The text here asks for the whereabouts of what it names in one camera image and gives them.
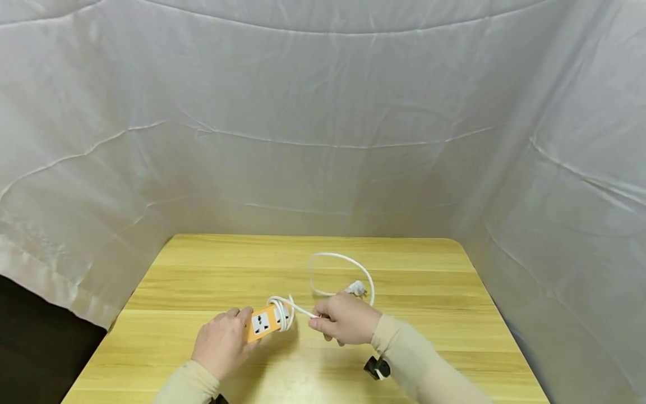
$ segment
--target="white fabric backdrop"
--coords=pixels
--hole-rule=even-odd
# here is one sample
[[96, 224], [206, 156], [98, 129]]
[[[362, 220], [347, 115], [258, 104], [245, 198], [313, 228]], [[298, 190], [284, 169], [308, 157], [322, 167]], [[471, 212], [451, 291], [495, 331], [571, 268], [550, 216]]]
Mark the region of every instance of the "white fabric backdrop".
[[555, 403], [646, 403], [646, 3], [0, 5], [0, 273], [108, 327], [173, 234], [451, 237]]

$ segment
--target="power strip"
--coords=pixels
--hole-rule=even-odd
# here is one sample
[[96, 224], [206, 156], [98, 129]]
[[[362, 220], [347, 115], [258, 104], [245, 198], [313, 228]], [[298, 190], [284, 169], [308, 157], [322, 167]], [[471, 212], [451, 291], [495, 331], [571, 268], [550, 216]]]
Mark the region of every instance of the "power strip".
[[[375, 284], [373, 283], [368, 270], [352, 258], [337, 253], [316, 253], [309, 258], [309, 262], [307, 263], [307, 268], [311, 274], [309, 278], [309, 287], [315, 295], [335, 295], [335, 293], [323, 292], [322, 290], [314, 287], [315, 273], [313, 261], [317, 257], [335, 257], [344, 259], [361, 269], [366, 274], [370, 284], [370, 306], [375, 304]], [[358, 297], [365, 296], [367, 293], [366, 287], [361, 281], [352, 282], [344, 291], [352, 293]], [[291, 295], [289, 295], [288, 299], [281, 296], [271, 296], [267, 300], [267, 307], [251, 314], [251, 318], [247, 323], [247, 342], [250, 343], [256, 341], [257, 339], [263, 338], [274, 331], [284, 332], [289, 330], [294, 322], [294, 314], [296, 311], [301, 312], [312, 319], [318, 317], [294, 303], [294, 298]]]

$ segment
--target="white cable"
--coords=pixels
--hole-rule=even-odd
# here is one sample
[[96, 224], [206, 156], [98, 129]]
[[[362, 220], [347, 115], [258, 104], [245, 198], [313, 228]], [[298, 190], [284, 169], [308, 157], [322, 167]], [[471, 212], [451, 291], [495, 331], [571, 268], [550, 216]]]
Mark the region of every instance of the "white cable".
[[[309, 287], [312, 289], [312, 292], [321, 296], [335, 295], [335, 293], [323, 292], [322, 290], [316, 289], [314, 287], [314, 267], [312, 263], [314, 261], [314, 258], [316, 257], [341, 258], [359, 267], [366, 274], [366, 276], [368, 277], [368, 283], [370, 283], [370, 306], [375, 304], [375, 284], [373, 283], [372, 277], [370, 276], [370, 273], [368, 272], [368, 270], [364, 268], [363, 265], [359, 264], [357, 261], [353, 260], [352, 258], [346, 257], [345, 255], [337, 254], [337, 253], [316, 253], [309, 258], [309, 262], [307, 263], [307, 268], [311, 273], [311, 277], [309, 278]], [[357, 296], [363, 296], [366, 294], [366, 287], [360, 281], [355, 281], [345, 289], [345, 292], [352, 293]], [[312, 319], [318, 318], [317, 315], [310, 313], [309, 311], [303, 309], [302, 307], [299, 307], [296, 303], [294, 303], [294, 298], [291, 295], [289, 295], [289, 299], [285, 299], [284, 297], [281, 297], [281, 296], [272, 296], [269, 299], [267, 299], [267, 305], [269, 306], [270, 304], [273, 304], [274, 306], [276, 306], [275, 314], [276, 314], [276, 320], [280, 324], [279, 331], [289, 330], [289, 328], [294, 322], [295, 310], [303, 313], [304, 315]], [[291, 311], [286, 307], [286, 305], [292, 307]]]

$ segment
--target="wooden table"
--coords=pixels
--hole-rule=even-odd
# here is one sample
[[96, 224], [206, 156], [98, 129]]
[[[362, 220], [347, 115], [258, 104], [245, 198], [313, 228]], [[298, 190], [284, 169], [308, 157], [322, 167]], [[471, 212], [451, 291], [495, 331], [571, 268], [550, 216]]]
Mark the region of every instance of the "wooden table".
[[[64, 400], [150, 403], [187, 361], [199, 327], [232, 306], [265, 306], [291, 293], [312, 307], [306, 265], [329, 251], [363, 264], [375, 307], [404, 319], [497, 404], [548, 401], [462, 247], [444, 239], [178, 235], [162, 249]], [[336, 291], [363, 273], [315, 262], [315, 286]], [[297, 314], [292, 330], [263, 340], [222, 392], [235, 403], [409, 403], [391, 378], [363, 371], [370, 346], [327, 343]]]

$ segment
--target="sleeve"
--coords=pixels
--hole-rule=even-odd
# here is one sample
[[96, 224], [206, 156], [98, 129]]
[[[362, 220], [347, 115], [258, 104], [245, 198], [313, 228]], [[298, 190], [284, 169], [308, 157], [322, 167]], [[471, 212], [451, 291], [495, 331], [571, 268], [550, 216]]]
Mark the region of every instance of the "sleeve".
[[208, 404], [218, 395], [218, 381], [196, 361], [180, 366], [152, 401], [153, 404]]
[[413, 327], [383, 315], [372, 346], [393, 379], [421, 404], [491, 404], [491, 400], [435, 351]]

